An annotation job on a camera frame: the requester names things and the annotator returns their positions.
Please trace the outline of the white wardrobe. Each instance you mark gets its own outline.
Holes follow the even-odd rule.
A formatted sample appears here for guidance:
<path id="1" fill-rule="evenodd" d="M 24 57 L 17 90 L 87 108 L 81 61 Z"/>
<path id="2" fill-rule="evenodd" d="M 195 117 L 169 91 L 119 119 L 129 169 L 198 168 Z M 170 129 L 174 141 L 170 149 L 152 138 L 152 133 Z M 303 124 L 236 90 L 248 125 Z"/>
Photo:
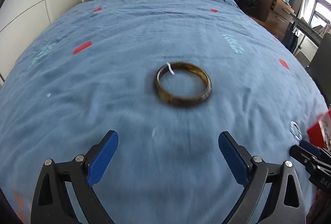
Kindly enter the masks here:
<path id="1" fill-rule="evenodd" d="M 5 0 L 1 6 L 1 81 L 42 31 L 81 0 Z"/>

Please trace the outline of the twisted silver bangle on bed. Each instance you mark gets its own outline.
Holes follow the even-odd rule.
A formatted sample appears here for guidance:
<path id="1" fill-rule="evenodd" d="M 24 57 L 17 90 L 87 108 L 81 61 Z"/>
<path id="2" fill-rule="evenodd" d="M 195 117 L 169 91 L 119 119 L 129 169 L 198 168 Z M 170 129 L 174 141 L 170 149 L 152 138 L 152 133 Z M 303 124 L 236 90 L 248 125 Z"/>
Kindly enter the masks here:
<path id="1" fill-rule="evenodd" d="M 299 142 L 302 140 L 301 129 L 295 121 L 290 122 L 289 130 L 296 140 L 298 140 Z"/>

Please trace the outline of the brown jade bangle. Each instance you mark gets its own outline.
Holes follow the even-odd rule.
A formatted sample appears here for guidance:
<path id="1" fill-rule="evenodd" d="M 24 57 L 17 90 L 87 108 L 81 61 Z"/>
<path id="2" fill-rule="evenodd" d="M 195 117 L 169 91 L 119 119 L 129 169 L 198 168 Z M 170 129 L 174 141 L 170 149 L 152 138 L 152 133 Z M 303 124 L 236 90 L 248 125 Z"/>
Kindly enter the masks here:
<path id="1" fill-rule="evenodd" d="M 173 107 L 191 107 L 207 102 L 213 92 L 210 75 L 201 67 L 184 61 L 169 61 L 153 75 L 153 94 Z"/>

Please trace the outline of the blue patterned bedspread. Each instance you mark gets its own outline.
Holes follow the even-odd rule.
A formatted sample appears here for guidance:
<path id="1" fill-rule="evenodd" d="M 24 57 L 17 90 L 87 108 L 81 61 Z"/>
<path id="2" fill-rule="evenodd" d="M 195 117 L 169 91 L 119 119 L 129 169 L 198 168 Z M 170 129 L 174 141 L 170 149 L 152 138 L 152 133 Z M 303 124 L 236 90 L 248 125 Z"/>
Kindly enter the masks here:
<path id="1" fill-rule="evenodd" d="M 153 94 L 169 61 L 203 68 L 211 97 Z M 93 0 L 52 23 L 1 90 L 1 189 L 23 223 L 43 162 L 72 160 L 109 131 L 119 145 L 94 190 L 115 223 L 221 223 L 239 198 L 218 148 L 228 131 L 270 163 L 327 111 L 297 59 L 233 0 Z"/>

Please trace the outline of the dark desk with chair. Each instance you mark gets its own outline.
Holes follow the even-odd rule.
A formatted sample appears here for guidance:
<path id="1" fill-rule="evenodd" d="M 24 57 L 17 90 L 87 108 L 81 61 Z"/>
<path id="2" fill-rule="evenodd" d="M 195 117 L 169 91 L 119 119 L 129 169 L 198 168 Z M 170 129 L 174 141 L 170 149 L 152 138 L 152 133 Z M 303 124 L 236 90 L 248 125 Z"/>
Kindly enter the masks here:
<path id="1" fill-rule="evenodd" d="M 330 108 L 330 32 L 326 32 L 321 37 L 303 18 L 299 19 L 294 14 L 291 14 L 291 17 L 293 23 L 285 32 L 282 43 L 294 54 L 299 45 L 297 44 L 298 37 L 293 31 L 299 30 L 304 37 L 314 44 L 315 53 L 313 58 L 309 60 L 309 64 L 305 65 L 304 68 L 317 85 L 328 108 Z"/>

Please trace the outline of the wooden drawer cabinet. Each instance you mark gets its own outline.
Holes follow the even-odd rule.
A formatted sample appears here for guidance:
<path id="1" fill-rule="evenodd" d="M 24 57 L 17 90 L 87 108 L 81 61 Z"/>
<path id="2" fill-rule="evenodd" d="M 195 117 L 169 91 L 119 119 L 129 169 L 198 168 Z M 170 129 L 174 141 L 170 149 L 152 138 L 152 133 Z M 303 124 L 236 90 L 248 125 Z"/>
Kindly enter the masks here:
<path id="1" fill-rule="evenodd" d="M 250 16 L 272 35 L 283 41 L 285 32 L 293 23 L 293 9 L 283 0 L 258 0 Z"/>

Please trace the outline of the red jewelry box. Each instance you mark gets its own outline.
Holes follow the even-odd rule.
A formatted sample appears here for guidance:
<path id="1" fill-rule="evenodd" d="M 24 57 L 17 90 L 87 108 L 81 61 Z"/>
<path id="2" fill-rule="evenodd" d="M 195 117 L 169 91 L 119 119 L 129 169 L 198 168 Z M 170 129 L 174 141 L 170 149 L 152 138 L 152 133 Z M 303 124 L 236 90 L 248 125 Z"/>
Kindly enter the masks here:
<path id="1" fill-rule="evenodd" d="M 318 116 L 316 123 L 307 133 L 311 144 L 330 151 L 330 109 Z"/>

